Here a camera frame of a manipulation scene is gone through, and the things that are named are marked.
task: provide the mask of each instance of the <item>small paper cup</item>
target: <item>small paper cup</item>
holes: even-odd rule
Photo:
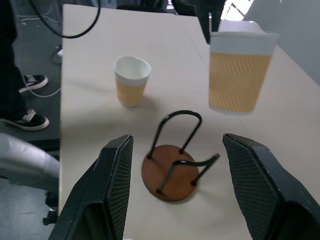
[[[151,66],[135,56],[121,56],[114,62],[116,91],[119,101],[128,107],[141,103],[151,73]]]

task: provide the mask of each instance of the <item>person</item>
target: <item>person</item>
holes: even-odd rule
[[[21,93],[42,88],[48,78],[44,75],[22,76],[15,66],[12,44],[17,38],[17,29],[9,0],[0,0],[0,25],[0,119],[23,130],[45,129],[49,120],[35,110],[27,109]]]

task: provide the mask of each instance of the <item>black cable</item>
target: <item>black cable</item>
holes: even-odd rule
[[[33,3],[33,0],[29,0],[29,3],[32,7],[32,9],[34,10],[35,14],[40,18],[41,22],[43,22],[43,24],[51,31],[53,32],[55,35],[58,35],[61,38],[64,39],[76,39],[76,38],[80,38],[83,35],[87,34],[88,32],[90,32],[91,29],[93,29],[93,27],[96,25],[99,16],[100,16],[100,12],[101,12],[101,0],[97,0],[98,1],[98,11],[96,13],[95,19],[92,22],[92,24],[83,32],[76,34],[76,35],[63,35],[60,34],[59,32],[57,32],[53,27],[51,27],[45,20],[44,18],[41,16],[40,12],[38,11],[38,9],[36,8],[35,4]]]

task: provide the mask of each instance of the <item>paper cup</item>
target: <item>paper cup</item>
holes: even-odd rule
[[[238,114],[255,109],[278,36],[274,33],[211,33],[210,108]]]
[[[141,58],[122,56],[114,63],[116,91],[119,101],[132,107],[143,99],[151,66]]]

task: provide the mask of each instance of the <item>white sneaker sole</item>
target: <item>white sneaker sole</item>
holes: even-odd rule
[[[36,90],[36,89],[40,89],[42,87],[44,87],[45,85],[47,85],[49,82],[49,79],[47,77],[45,77],[45,79],[40,82],[39,84],[33,85],[33,86],[26,86],[24,88],[21,88],[19,90],[19,93],[23,93],[25,91],[29,91],[29,90]]]
[[[7,120],[7,119],[2,119],[2,121],[4,123],[10,124],[10,125],[14,125],[14,126],[20,128],[20,129],[23,129],[23,130],[39,131],[39,130],[45,129],[46,127],[49,126],[50,122],[49,122],[48,118],[46,118],[46,117],[44,117],[44,118],[45,118],[44,123],[42,123],[41,125],[38,125],[38,126],[21,126],[18,123],[14,122],[14,121]]]

